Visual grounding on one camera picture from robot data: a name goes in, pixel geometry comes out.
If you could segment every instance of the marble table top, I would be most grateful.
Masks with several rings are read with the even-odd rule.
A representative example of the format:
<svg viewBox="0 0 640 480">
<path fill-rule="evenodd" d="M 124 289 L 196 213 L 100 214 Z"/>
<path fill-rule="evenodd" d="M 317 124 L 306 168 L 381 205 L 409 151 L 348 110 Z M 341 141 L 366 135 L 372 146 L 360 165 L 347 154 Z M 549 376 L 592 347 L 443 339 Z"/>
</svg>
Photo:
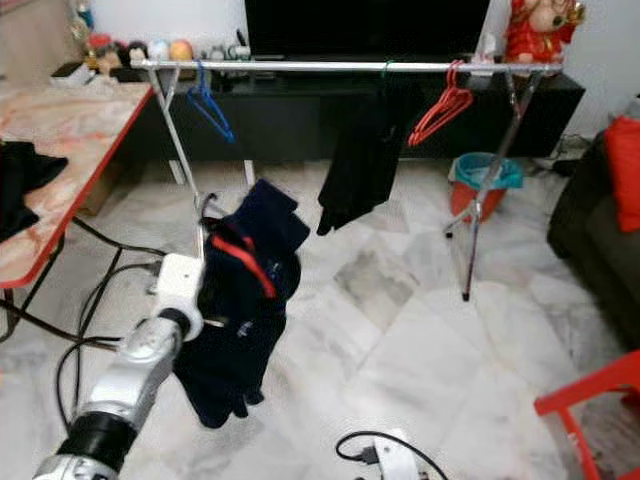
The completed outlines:
<svg viewBox="0 0 640 480">
<path fill-rule="evenodd" d="M 39 153 L 69 159 L 60 175 L 25 197 L 38 223 L 0 243 L 0 287 L 35 279 L 151 93 L 145 83 L 108 79 L 0 92 L 3 140 L 30 141 Z"/>
</svg>

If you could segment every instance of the dark sofa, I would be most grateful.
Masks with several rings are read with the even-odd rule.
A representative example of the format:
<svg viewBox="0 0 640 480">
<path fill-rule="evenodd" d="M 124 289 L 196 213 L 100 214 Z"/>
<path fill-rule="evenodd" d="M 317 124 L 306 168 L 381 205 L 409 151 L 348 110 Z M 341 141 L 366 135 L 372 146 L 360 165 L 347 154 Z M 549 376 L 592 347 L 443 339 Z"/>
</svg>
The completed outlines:
<svg viewBox="0 0 640 480">
<path fill-rule="evenodd" d="M 616 220 L 604 135 L 584 154 L 553 212 L 547 239 L 601 301 L 628 348 L 640 347 L 640 231 Z"/>
</svg>

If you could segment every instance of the white tile floor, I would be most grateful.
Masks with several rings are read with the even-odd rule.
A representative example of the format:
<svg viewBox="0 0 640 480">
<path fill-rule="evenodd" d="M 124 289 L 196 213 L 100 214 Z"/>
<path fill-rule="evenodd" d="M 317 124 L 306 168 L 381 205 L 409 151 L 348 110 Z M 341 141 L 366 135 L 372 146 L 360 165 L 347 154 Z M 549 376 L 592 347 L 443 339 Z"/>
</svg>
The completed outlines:
<svg viewBox="0 0 640 480">
<path fill-rule="evenodd" d="M 200 427 L 172 378 L 122 478 L 375 479 L 379 470 L 338 459 L 333 444 L 350 430 L 394 427 L 451 479 L 580 478 L 566 440 L 535 415 L 533 400 L 622 352 L 589 292 L 545 242 L 549 199 L 562 181 L 549 174 L 528 178 L 525 189 L 506 197 L 482 229 L 472 301 L 463 303 L 455 266 L 465 235 L 457 232 L 448 245 L 441 234 L 450 218 L 445 163 L 402 163 L 388 204 L 305 243 L 302 283 L 265 377 L 267 399 L 248 419 L 232 418 L 217 431 Z M 247 191 L 241 165 L 196 167 L 201 189 L 218 192 L 227 210 Z M 296 197 L 299 215 L 314 229 L 326 168 L 258 166 L 258 174 Z M 152 165 L 90 222 L 128 243 L 191 253 L 190 213 L 187 189 L 172 184 L 164 165 Z M 109 255 L 71 227 L 33 311 L 74 328 Z M 114 281 L 91 333 L 131 328 L 152 302 L 144 293 L 150 281 L 137 272 Z M 30 478 L 62 439 L 52 384 L 64 347 L 24 322 L 0 346 L 3 479 Z M 109 358 L 85 354 L 85 384 Z M 597 418 L 588 416 L 592 423 Z M 640 452 L 637 440 L 631 438 L 628 450 L 618 442 L 629 431 L 626 418 L 607 417 L 597 446 L 615 450 L 600 459 L 605 469 L 638 460 L 631 458 Z"/>
</svg>

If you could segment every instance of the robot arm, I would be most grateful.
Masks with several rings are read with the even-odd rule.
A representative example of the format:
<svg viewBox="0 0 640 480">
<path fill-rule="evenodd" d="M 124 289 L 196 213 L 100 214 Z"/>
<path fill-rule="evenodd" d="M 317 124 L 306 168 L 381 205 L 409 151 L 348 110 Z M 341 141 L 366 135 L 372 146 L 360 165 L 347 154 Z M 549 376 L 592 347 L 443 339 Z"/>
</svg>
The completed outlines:
<svg viewBox="0 0 640 480">
<path fill-rule="evenodd" d="M 138 324 L 79 410 L 68 438 L 46 459 L 38 480 L 116 480 L 183 340 L 202 329 L 196 307 L 202 261 L 167 255 L 150 319 Z"/>
</svg>

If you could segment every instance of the red cushion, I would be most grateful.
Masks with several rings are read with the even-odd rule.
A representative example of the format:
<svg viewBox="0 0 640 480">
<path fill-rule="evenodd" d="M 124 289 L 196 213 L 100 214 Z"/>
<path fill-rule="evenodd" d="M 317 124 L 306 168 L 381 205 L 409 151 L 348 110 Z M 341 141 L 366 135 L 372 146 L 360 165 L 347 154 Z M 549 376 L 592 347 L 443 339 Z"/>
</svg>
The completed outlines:
<svg viewBox="0 0 640 480">
<path fill-rule="evenodd" d="M 618 117 L 605 132 L 618 210 L 618 226 L 640 229 L 640 122 Z"/>
</svg>

